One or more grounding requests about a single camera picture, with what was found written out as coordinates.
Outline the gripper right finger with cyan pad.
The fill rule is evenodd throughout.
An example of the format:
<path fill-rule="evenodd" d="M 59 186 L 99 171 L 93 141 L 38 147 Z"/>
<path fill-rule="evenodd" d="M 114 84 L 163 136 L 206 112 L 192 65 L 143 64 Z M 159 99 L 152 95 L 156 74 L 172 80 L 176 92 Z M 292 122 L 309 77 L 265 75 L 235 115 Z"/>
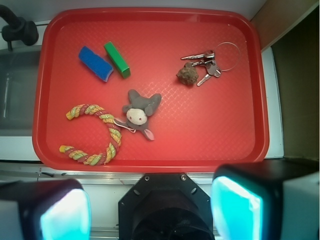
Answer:
<path fill-rule="evenodd" d="M 224 240 L 317 240 L 320 163 L 281 158 L 223 164 L 213 175 L 210 205 Z"/>

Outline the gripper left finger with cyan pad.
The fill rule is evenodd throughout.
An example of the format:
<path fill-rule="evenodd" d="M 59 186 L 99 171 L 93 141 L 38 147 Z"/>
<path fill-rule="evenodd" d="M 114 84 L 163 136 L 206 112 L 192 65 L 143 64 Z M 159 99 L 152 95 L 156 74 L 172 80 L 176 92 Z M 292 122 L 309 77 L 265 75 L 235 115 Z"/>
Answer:
<path fill-rule="evenodd" d="M 88 240 L 88 194 L 74 179 L 0 184 L 2 240 Z"/>

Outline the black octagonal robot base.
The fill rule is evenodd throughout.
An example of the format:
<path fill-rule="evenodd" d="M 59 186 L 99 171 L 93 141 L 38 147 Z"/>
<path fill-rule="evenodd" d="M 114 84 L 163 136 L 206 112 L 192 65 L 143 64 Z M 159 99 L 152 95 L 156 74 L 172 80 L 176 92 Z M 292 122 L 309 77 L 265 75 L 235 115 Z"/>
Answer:
<path fill-rule="evenodd" d="M 185 173 L 147 173 L 118 201 L 121 240 L 213 240 L 209 195 Z"/>

